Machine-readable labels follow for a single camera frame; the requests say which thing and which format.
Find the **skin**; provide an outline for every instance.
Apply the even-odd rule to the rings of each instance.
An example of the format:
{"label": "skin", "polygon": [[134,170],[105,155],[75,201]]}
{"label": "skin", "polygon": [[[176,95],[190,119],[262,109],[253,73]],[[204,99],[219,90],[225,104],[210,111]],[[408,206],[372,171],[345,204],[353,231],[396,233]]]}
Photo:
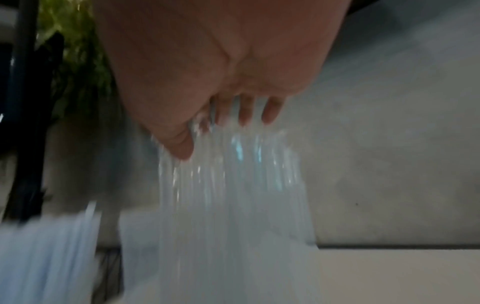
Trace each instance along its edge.
{"label": "skin", "polygon": [[188,122],[215,103],[228,119],[262,120],[320,71],[349,0],[95,0],[99,37],[121,99],[132,115],[179,159],[194,149]]}

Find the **green plant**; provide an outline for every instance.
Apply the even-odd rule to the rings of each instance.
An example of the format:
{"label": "green plant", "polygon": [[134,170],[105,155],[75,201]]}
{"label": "green plant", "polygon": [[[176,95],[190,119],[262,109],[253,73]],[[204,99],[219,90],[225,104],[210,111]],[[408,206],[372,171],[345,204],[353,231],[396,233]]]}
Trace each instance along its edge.
{"label": "green plant", "polygon": [[63,62],[52,89],[63,90],[54,115],[80,109],[95,110],[97,102],[111,96],[115,82],[100,45],[92,13],[92,0],[40,0],[38,42],[55,32],[65,39]]}

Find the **hand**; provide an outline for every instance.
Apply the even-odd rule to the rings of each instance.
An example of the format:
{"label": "hand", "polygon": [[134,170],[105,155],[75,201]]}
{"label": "hand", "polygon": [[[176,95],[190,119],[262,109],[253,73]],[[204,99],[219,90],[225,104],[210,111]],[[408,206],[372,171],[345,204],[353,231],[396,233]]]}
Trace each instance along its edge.
{"label": "hand", "polygon": [[264,123],[320,70],[349,0],[95,0],[100,39],[129,113],[188,159],[187,123],[215,103],[222,125],[268,97]]}

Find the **gray floor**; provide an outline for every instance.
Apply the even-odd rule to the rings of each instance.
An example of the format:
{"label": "gray floor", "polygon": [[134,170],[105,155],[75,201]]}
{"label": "gray floor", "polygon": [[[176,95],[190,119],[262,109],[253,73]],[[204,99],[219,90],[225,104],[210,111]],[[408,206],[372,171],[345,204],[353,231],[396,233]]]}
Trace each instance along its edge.
{"label": "gray floor", "polygon": [[[382,0],[347,18],[275,125],[301,155],[319,242],[480,243],[479,71],[480,1]],[[157,154],[102,113],[52,127],[45,211],[96,200],[100,242],[115,243],[121,209],[158,203]],[[3,197],[13,169],[0,168]]]}

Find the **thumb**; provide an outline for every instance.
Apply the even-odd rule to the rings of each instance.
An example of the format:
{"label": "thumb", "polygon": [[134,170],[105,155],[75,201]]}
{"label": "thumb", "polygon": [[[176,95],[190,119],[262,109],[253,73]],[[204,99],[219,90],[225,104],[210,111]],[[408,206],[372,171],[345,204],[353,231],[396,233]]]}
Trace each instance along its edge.
{"label": "thumb", "polygon": [[194,141],[188,123],[151,129],[153,136],[176,158],[187,160],[194,152]]}

